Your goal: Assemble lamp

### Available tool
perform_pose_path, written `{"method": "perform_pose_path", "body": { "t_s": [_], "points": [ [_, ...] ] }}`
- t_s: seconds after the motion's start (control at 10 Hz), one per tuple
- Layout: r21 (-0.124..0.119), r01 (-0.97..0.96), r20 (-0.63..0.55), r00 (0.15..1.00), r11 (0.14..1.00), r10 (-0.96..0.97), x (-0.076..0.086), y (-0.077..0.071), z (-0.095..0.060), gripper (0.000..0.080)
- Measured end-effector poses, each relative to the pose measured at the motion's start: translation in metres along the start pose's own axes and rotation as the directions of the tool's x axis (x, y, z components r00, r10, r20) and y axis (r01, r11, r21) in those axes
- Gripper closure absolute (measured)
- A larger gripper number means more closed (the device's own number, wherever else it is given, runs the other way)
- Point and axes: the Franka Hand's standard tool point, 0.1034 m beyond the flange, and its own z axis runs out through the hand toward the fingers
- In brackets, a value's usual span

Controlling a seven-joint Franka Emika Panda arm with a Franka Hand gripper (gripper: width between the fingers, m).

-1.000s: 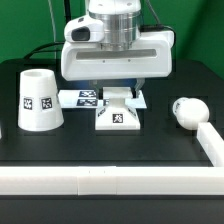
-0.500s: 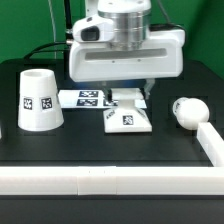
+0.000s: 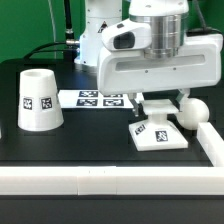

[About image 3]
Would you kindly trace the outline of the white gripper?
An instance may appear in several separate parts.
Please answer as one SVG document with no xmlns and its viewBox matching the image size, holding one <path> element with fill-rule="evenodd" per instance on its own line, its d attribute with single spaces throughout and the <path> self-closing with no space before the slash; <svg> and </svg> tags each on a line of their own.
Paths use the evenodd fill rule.
<svg viewBox="0 0 224 224">
<path fill-rule="evenodd" d="M 214 43 L 182 46 L 177 56 L 167 59 L 149 59 L 143 50 L 103 48 L 99 55 L 98 90 L 103 95 L 129 94 L 135 117 L 139 116 L 136 93 L 179 89 L 176 101 L 182 111 L 189 88 L 216 85 L 220 79 L 221 55 Z"/>
</svg>

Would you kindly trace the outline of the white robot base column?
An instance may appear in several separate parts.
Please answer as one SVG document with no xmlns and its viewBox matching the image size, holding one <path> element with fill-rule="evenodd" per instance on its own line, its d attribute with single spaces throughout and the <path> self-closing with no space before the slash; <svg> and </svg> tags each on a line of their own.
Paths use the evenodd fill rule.
<svg viewBox="0 0 224 224">
<path fill-rule="evenodd" d="M 95 73 L 102 48 L 102 32 L 122 20 L 122 0 L 85 0 L 85 30 L 79 38 L 79 55 L 74 60 L 79 70 Z"/>
</svg>

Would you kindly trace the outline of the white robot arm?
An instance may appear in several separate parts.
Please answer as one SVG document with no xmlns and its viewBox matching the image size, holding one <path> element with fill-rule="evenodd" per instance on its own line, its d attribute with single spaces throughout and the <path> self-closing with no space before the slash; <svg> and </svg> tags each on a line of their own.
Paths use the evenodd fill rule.
<svg viewBox="0 0 224 224">
<path fill-rule="evenodd" d="M 137 112 L 139 93 L 217 84 L 223 35 L 207 26 L 188 31 L 188 12 L 187 0 L 131 0 L 129 18 L 102 32 L 101 94 L 126 94 Z"/>
</svg>

